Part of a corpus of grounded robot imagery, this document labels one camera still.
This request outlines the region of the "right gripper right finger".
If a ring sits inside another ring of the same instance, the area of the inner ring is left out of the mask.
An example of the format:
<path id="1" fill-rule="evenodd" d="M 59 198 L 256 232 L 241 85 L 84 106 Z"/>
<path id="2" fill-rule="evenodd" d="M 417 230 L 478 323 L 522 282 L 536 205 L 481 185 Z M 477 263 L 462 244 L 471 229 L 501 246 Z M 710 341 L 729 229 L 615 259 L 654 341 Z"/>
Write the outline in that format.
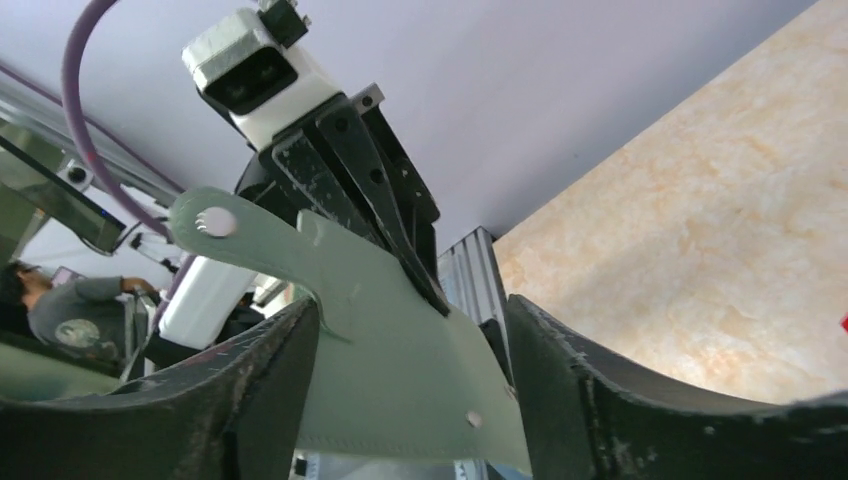
<path id="1" fill-rule="evenodd" d="M 644 367 L 523 296 L 506 305 L 538 479 L 843 479 L 847 396 L 772 405 Z"/>

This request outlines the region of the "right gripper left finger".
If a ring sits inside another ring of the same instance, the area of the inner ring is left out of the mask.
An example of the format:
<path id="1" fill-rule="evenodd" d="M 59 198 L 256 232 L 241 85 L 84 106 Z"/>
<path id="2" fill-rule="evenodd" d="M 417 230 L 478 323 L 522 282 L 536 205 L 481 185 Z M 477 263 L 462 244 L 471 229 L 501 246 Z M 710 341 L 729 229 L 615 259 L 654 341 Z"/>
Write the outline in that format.
<path id="1" fill-rule="evenodd" d="M 1 404 L 5 479 L 285 479 L 320 331 L 303 299 L 106 395 Z"/>

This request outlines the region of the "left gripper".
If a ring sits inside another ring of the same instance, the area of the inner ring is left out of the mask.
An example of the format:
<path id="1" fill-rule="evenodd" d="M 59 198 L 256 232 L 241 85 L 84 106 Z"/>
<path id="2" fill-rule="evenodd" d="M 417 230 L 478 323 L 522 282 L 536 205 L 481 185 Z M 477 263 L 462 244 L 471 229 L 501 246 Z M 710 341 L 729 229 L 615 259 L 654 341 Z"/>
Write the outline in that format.
<path id="1" fill-rule="evenodd" d="M 436 262 L 436 202 L 375 101 L 331 99 L 257 152 L 237 195 L 289 224 L 317 213 L 389 250 L 441 315 L 450 305 L 425 265 Z"/>

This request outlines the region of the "sage green card holder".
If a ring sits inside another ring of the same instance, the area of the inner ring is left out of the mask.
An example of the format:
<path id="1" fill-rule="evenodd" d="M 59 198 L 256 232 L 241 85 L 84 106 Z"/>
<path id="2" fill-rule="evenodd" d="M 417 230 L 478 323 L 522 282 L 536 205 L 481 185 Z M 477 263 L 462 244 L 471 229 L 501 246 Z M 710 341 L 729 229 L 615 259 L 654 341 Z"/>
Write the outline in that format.
<path id="1" fill-rule="evenodd" d="M 393 255 L 314 212 L 289 225 L 209 187 L 176 200 L 171 231 L 188 251 L 316 298 L 322 329 L 299 448 L 530 472 L 516 395 L 483 333 L 456 308 L 436 311 Z"/>

